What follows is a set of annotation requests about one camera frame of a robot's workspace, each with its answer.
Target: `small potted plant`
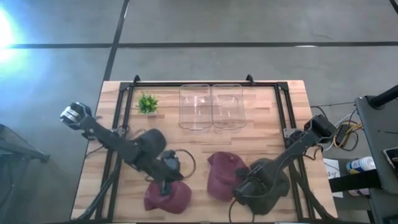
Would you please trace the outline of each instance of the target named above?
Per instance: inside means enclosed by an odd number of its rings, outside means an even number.
[[[143,93],[138,101],[139,112],[149,116],[156,115],[157,102],[158,100],[155,99],[155,96]]]

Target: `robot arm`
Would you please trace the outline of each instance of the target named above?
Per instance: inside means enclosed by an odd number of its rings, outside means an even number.
[[[279,157],[259,159],[250,165],[246,179],[234,190],[236,200],[242,205],[247,204],[255,215],[269,213],[279,197],[286,196],[290,188],[289,179],[282,170],[308,148],[330,142],[335,132],[336,128],[325,117],[313,117],[304,126],[304,131],[296,131],[286,139],[287,150]]]
[[[179,166],[171,166],[169,160],[177,157],[168,151],[163,152],[166,140],[157,129],[151,129],[133,140],[121,138],[116,131],[111,131],[98,124],[88,106],[72,103],[60,115],[61,121],[74,130],[83,130],[86,138],[96,137],[105,148],[115,150],[125,161],[137,171],[144,171],[155,180],[177,181],[183,176]],[[163,152],[161,160],[156,159]]]

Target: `clear plastic container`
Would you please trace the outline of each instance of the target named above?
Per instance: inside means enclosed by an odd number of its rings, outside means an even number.
[[[180,127],[192,131],[210,128],[211,91],[206,84],[190,84],[180,87]]]
[[[246,125],[243,89],[239,84],[217,84],[211,88],[213,124],[216,128],[235,130]]]

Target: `concrete floor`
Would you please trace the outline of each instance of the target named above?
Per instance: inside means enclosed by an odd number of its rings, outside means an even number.
[[[122,4],[2,0],[0,12],[15,44],[112,43]],[[397,22],[388,0],[130,0],[120,42],[395,41]],[[96,108],[109,53],[0,49],[0,123],[51,154],[48,164],[30,165],[17,193],[18,215],[10,213],[10,223],[69,219],[87,141],[58,116],[73,101]],[[119,49],[110,80],[132,80],[136,74],[142,80],[236,80],[249,73],[258,80],[302,79],[310,103],[324,105],[396,85],[397,58],[398,47]],[[337,122],[354,107],[324,110]],[[365,137],[360,138],[355,151],[331,149],[324,156],[369,155]]]

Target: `plastic bottle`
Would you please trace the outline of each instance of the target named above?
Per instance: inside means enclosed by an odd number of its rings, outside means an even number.
[[[374,161],[371,156],[364,157],[362,159],[356,159],[347,163],[347,171],[350,174],[357,174],[360,172],[373,170],[375,168],[376,166],[374,165]],[[349,190],[348,193],[352,196],[369,195],[369,189]]]
[[[373,170],[376,166],[374,165],[373,158],[371,156],[364,157],[362,159],[356,159],[347,163],[347,171],[350,174],[358,174],[360,172]]]

